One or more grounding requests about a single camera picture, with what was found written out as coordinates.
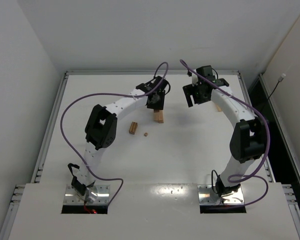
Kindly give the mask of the engraved long wood block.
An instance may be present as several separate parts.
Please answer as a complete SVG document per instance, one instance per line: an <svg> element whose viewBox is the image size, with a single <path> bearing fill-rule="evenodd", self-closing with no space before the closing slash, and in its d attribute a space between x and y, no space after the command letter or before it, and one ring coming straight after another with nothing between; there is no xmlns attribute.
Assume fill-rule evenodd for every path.
<svg viewBox="0 0 300 240"><path fill-rule="evenodd" d="M159 122L159 115L160 115L160 110L154 109L153 110L153 120L155 122Z"/></svg>
<svg viewBox="0 0 300 240"><path fill-rule="evenodd" d="M159 110L158 112L158 123L163 124L164 123L164 114L163 110Z"/></svg>

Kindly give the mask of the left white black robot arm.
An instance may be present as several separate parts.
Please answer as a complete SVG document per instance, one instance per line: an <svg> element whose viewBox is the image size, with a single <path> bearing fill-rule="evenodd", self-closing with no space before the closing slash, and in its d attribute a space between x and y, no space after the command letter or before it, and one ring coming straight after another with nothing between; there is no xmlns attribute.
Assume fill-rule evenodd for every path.
<svg viewBox="0 0 300 240"><path fill-rule="evenodd" d="M72 175L71 185L81 196L88 195L96 179L103 180L101 177L96 177L95 171L106 148L116 138L118 121L144 106L148 109L162 110L166 88L171 89L170 83L157 76L137 85L129 94L118 94L120 99L113 103L105 106L97 104L92 108L84 129L86 140L84 155L79 155L82 166L68 164L70 170L77 169Z"/></svg>

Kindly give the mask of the orange translucent plastic box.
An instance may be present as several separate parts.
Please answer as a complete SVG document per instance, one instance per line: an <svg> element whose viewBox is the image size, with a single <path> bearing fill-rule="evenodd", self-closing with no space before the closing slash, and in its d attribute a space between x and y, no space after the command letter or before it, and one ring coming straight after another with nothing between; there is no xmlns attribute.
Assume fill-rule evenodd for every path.
<svg viewBox="0 0 300 240"><path fill-rule="evenodd" d="M218 105L216 105L216 109L218 112L222 112L222 109Z"/></svg>

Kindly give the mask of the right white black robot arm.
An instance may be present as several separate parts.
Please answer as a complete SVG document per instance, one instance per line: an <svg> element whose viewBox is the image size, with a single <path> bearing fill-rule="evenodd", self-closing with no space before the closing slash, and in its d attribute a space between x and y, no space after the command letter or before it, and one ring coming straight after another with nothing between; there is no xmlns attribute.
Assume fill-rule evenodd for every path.
<svg viewBox="0 0 300 240"><path fill-rule="evenodd" d="M270 131L267 120L250 106L233 95L229 83L216 78L210 65L188 70L191 84L183 92L188 104L215 103L233 127L229 143L230 160L217 176L213 191L218 196L238 190L241 182L250 179L248 168L260 157L266 157L270 148Z"/></svg>

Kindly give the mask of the plain long wood block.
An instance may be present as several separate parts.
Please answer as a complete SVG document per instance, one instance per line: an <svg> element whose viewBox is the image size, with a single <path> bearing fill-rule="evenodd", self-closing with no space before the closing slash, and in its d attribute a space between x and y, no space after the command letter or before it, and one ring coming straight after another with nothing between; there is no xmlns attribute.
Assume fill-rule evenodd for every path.
<svg viewBox="0 0 300 240"><path fill-rule="evenodd" d="M130 128L129 128L128 132L129 132L129 134L132 135L132 123L131 123L131 125L130 125Z"/></svg>

